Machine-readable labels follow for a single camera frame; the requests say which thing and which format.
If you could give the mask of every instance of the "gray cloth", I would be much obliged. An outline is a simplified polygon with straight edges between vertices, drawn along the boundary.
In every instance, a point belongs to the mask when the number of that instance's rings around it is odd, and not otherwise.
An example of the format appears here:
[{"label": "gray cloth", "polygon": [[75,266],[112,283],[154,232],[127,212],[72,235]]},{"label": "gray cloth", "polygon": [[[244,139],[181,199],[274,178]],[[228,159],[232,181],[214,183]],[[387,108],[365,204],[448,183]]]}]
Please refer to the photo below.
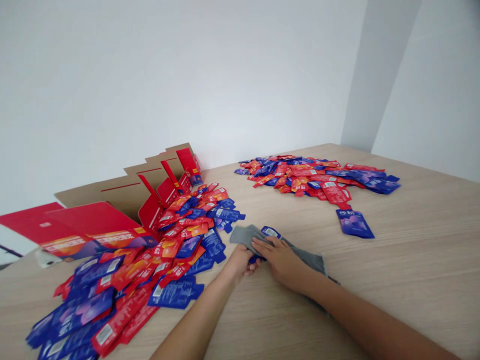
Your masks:
[{"label": "gray cloth", "polygon": [[[255,225],[249,225],[247,227],[235,226],[233,232],[230,235],[230,243],[232,244],[244,244],[252,253],[257,256],[262,256],[252,247],[252,238],[257,238],[266,243],[273,245],[270,241],[265,240],[265,234],[259,230]],[[301,248],[296,247],[290,241],[283,236],[281,240],[285,241],[293,252],[310,268],[328,276],[327,268],[324,263],[322,255],[312,254]]]}]

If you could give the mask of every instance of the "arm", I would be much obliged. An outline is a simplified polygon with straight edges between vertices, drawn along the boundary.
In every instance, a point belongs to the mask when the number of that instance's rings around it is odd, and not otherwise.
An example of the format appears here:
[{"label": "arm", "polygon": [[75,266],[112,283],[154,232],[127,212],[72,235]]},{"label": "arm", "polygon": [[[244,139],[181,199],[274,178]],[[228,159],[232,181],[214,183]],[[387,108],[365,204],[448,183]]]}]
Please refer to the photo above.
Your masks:
[{"label": "arm", "polygon": [[253,239],[252,246],[271,265],[275,279],[323,306],[375,360],[458,359],[403,322],[329,280],[300,260],[284,242],[273,246]]},{"label": "arm", "polygon": [[252,274],[260,263],[248,264],[253,253],[238,245],[227,263],[208,284],[190,310],[168,334],[150,360],[203,359],[220,315],[244,275]]}]

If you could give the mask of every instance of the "white wall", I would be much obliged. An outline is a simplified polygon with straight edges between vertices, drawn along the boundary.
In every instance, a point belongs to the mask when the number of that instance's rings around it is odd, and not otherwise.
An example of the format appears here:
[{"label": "white wall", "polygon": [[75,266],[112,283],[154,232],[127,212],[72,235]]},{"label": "white wall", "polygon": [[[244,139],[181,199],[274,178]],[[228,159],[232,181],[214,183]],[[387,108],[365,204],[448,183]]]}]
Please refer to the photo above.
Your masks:
[{"label": "white wall", "polygon": [[366,3],[0,2],[0,214],[187,141],[205,168],[340,142]]},{"label": "white wall", "polygon": [[480,2],[423,0],[372,153],[480,182]]}]

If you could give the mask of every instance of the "hand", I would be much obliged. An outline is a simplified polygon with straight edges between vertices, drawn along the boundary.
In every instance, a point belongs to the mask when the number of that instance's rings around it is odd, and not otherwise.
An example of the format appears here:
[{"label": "hand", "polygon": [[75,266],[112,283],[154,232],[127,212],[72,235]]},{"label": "hand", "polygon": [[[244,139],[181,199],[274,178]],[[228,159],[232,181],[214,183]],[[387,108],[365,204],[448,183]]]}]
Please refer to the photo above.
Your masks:
[{"label": "hand", "polygon": [[244,244],[237,245],[223,267],[222,272],[233,276],[233,280],[238,284],[244,275],[249,276],[253,274],[259,267],[260,259],[257,259],[253,264],[249,264],[249,260],[253,255],[254,253],[247,249]]},{"label": "hand", "polygon": [[285,241],[279,240],[275,236],[267,236],[265,240],[273,245],[256,237],[253,238],[251,245],[268,260],[275,280],[297,293],[304,294],[307,290],[308,279],[312,271],[315,271],[295,255]]}]

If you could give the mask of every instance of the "person's left hand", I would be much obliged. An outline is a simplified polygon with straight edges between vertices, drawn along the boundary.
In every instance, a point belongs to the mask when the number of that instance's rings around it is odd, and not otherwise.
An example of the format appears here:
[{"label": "person's left hand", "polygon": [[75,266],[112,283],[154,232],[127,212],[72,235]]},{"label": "person's left hand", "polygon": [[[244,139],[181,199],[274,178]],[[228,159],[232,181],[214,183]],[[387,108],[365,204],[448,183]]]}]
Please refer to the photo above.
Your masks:
[{"label": "person's left hand", "polygon": [[258,258],[255,263],[249,264],[250,258],[254,255],[244,244],[238,244],[230,255],[230,258],[223,267],[224,272],[233,276],[236,283],[239,283],[244,275],[251,275],[260,265]]}]

